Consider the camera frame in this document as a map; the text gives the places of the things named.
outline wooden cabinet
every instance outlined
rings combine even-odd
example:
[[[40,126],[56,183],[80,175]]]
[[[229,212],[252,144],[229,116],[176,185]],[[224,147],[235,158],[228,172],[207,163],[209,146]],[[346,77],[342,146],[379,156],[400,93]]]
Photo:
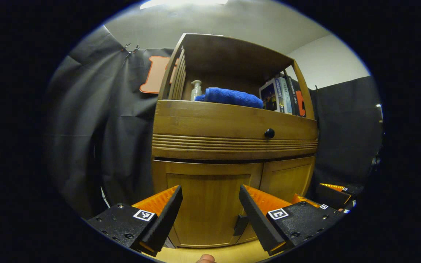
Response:
[[[239,187],[259,187],[262,163],[197,164],[153,161],[157,191],[181,185],[183,201],[170,240],[183,247],[219,247],[235,244],[234,227],[243,208]]]
[[[306,118],[236,105],[189,101],[191,82],[259,96],[258,89],[292,66]],[[266,138],[269,128],[274,137]],[[206,248],[251,241],[248,224],[234,235],[247,184],[291,201],[304,195],[318,148],[311,97],[296,61],[265,47],[219,35],[184,34],[162,80],[152,135],[154,190],[182,185],[183,201],[170,240]]]

